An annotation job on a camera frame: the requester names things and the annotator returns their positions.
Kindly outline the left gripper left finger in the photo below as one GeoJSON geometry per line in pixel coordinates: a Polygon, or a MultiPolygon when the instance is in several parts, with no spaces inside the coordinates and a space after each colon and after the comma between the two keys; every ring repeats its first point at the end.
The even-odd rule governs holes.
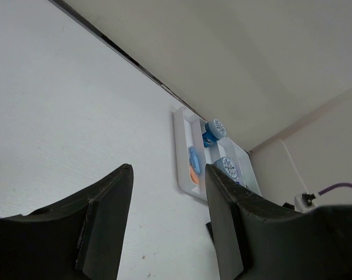
{"type": "Polygon", "coordinates": [[[123,164],[60,201],[0,218],[0,279],[116,279],[132,190],[123,164]]]}

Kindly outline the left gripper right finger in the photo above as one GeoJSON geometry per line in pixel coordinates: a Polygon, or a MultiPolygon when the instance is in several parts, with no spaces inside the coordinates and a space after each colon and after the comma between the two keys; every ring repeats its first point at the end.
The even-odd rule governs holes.
{"type": "Polygon", "coordinates": [[[272,203],[205,168],[221,279],[352,279],[352,205],[306,213],[272,203]]]}

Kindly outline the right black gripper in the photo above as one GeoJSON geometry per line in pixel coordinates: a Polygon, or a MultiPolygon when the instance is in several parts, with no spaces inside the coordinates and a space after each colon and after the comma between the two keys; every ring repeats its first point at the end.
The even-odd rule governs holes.
{"type": "MultiPolygon", "coordinates": [[[[288,202],[285,202],[282,207],[284,208],[287,208],[287,209],[290,209],[290,210],[295,210],[295,206],[293,204],[289,204],[288,202]]],[[[212,225],[211,225],[211,222],[208,222],[206,224],[206,229],[209,233],[209,236],[211,238],[211,240],[213,240],[213,232],[212,232],[212,225]]]]}

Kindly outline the orange correction tape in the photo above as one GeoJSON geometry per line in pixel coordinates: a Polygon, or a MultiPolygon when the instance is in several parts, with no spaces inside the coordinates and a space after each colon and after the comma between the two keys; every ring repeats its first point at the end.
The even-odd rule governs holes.
{"type": "Polygon", "coordinates": [[[193,167],[189,167],[189,174],[192,182],[196,185],[199,185],[199,176],[198,174],[194,171],[193,167]]]}

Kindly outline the blue putty jar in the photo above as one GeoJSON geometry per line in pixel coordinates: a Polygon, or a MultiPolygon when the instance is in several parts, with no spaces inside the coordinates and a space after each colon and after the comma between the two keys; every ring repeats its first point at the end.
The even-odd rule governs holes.
{"type": "Polygon", "coordinates": [[[235,163],[228,157],[221,157],[213,163],[217,168],[219,168],[224,174],[226,174],[230,179],[236,181],[238,179],[238,170],[235,163]]]}
{"type": "Polygon", "coordinates": [[[225,126],[215,118],[205,124],[205,132],[202,134],[203,146],[208,148],[226,136],[225,126]]]}

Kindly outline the blue correction tape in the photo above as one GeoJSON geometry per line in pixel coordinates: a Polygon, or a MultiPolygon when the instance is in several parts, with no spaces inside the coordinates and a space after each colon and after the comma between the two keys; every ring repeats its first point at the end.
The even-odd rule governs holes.
{"type": "Polygon", "coordinates": [[[200,175],[200,164],[194,146],[188,148],[189,164],[197,175],[200,175]]]}

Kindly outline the white plastic organizer tray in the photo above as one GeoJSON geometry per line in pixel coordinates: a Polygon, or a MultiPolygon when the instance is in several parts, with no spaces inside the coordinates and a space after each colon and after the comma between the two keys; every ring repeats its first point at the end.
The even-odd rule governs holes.
{"type": "Polygon", "coordinates": [[[230,138],[224,137],[209,148],[203,146],[202,134],[206,121],[186,107],[180,107],[174,114],[175,151],[177,158],[178,185],[185,193],[207,200],[205,166],[222,157],[230,158],[238,170],[237,181],[247,189],[261,195],[249,155],[230,138]],[[192,182],[189,174],[188,148],[194,146],[200,164],[199,185],[192,182]]]}

